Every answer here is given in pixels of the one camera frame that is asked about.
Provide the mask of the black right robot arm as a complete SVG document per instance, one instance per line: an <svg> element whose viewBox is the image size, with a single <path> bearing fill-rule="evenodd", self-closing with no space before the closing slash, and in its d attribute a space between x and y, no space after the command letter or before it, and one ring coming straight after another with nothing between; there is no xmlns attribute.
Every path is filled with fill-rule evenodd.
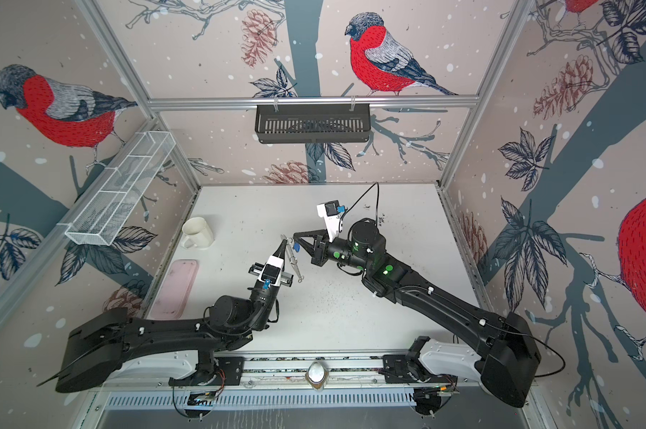
<svg viewBox="0 0 646 429"><path fill-rule="evenodd" d="M429 282L389 254L375 221L356 222L347 239L331 239L325 230L297 232L295 243L315 266L331 260L362 271L362 284L377 297L413 309L459 338L476 354L465 357L464 377L477 375L481 385L505 404L521 408L542 356L528 323L475 307Z"/></svg>

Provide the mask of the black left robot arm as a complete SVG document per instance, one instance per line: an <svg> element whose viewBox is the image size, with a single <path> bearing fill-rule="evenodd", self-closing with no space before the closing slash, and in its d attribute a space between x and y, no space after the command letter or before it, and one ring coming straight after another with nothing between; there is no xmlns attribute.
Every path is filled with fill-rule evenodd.
<svg viewBox="0 0 646 429"><path fill-rule="evenodd" d="M278 310L278 293L291 286L293 276L285 271L288 240L283 239L264 264L255 263L249 273L256 276L247 299L224 295L205 309L197 319L151 320L132 317L126 309L112 309L80 325L69 334L61 369L50 379L57 393L78 393L103 384L137 358L163 353L198 353L194 373L169 384L198 386L208 384L219 371L214 354L238 350L253 339L254 332L278 320L270 314Z"/></svg>

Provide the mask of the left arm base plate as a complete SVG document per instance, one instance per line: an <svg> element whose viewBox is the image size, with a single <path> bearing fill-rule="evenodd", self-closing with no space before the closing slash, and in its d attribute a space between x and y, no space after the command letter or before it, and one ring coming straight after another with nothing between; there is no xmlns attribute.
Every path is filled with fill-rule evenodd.
<svg viewBox="0 0 646 429"><path fill-rule="evenodd" d="M195 370L180 379L169 379L171 387L238 386L244 370L243 357L214 357L201 353Z"/></svg>

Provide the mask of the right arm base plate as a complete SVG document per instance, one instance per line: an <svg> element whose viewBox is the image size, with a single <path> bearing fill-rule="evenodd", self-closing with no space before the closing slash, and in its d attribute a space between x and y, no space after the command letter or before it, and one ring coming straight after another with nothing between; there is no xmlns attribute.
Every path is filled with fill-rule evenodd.
<svg viewBox="0 0 646 429"><path fill-rule="evenodd" d="M405 355L384 355L382 368L378 370L387 384L457 384L455 375L433 375L417 359L408 359Z"/></svg>

